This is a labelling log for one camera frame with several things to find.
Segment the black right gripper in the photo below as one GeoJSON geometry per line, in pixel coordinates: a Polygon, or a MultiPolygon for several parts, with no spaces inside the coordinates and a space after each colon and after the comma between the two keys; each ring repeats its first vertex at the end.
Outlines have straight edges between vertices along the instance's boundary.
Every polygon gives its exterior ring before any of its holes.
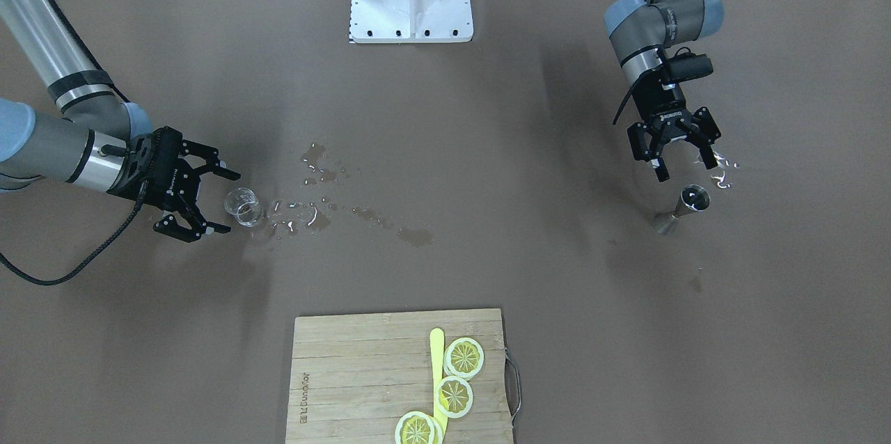
{"type": "Polygon", "coordinates": [[[143,202],[162,210],[153,230],[184,242],[204,235],[228,234],[232,228],[204,218],[197,206],[198,176],[206,173],[237,181],[242,175],[227,168],[219,149],[184,139],[172,127],[160,127],[150,134],[134,137],[118,179],[108,193],[130,200],[143,196],[143,202]],[[198,157],[205,162],[195,171],[185,159],[198,157]]]}

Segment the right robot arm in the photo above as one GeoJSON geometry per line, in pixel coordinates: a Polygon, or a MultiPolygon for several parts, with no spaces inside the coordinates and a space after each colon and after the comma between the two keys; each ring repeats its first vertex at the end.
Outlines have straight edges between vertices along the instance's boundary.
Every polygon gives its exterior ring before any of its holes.
{"type": "Polygon", "coordinates": [[[2,191],[57,180],[160,211],[154,229],[181,241],[229,226],[198,206],[205,175],[238,180],[219,150],[158,127],[125,97],[57,0],[2,0],[2,25],[45,87],[51,111],[2,98],[2,191]]]}

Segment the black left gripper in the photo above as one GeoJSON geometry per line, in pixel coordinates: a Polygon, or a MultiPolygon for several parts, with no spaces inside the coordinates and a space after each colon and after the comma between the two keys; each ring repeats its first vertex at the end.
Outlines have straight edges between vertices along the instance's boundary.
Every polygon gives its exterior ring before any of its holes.
{"type": "Polygon", "coordinates": [[[650,164],[660,183],[670,173],[662,153],[666,142],[688,141],[700,153],[705,169],[717,168],[713,144],[721,136],[707,107],[688,110],[681,83],[707,77],[713,64],[706,54],[678,51],[659,68],[641,76],[632,90],[640,121],[627,127],[627,136],[636,161],[650,164]]]}

